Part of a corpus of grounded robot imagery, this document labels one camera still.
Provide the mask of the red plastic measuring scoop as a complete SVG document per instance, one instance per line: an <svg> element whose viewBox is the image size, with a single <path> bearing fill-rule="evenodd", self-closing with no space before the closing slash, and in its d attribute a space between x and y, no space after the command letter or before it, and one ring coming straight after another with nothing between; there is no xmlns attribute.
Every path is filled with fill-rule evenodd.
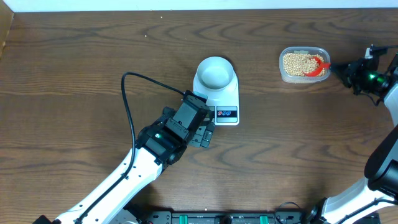
<svg viewBox="0 0 398 224"><path fill-rule="evenodd" d="M313 57L313 59L316 61L318 67L316 69L314 69L314 71L309 72L309 73L303 73L306 77L315 77L317 75L319 75L322 70L324 69L329 69L331 63L324 63L322 62L318 57Z"/></svg>

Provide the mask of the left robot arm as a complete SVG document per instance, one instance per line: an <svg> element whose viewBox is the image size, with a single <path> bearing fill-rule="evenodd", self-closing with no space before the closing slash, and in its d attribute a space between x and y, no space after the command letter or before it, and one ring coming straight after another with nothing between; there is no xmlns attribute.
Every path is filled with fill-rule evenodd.
<svg viewBox="0 0 398 224"><path fill-rule="evenodd" d="M139 191L176 163L187 146L208 147L214 119L212 106L165 107L161 117L139 133L122 163L88 196L55 220L41 215L34 223L109 223Z"/></svg>

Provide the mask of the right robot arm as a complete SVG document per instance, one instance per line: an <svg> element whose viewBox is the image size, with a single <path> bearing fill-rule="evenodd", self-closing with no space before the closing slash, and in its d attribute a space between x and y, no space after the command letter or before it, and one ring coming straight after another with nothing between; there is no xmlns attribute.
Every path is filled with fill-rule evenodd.
<svg viewBox="0 0 398 224"><path fill-rule="evenodd" d="M355 95L378 96L394 125L397 124L397 58L386 72L378 72L384 50L369 49L363 58L346 64L331 64L329 70L352 88ZM318 202L304 223L354 223L381 209L397 205L397 129L394 128L369 157L364 176L344 192Z"/></svg>

